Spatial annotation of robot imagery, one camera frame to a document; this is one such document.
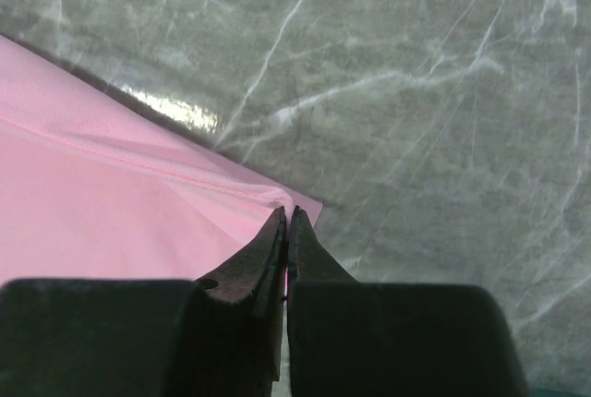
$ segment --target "dark teal object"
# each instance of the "dark teal object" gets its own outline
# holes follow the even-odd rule
[[[581,394],[573,394],[571,392],[532,390],[531,397],[584,397],[584,396]]]

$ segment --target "pink cloth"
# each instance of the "pink cloth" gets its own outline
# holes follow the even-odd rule
[[[195,279],[272,210],[321,205],[132,113],[0,37],[0,285]]]

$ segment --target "gray marble surface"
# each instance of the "gray marble surface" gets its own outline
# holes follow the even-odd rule
[[[357,278],[487,287],[530,382],[591,394],[591,0],[0,0],[0,31],[324,201]]]

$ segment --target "gray tabletop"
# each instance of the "gray tabletop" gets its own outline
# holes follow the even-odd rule
[[[358,279],[485,286],[530,382],[591,394],[591,0],[0,0],[0,31],[323,201]]]

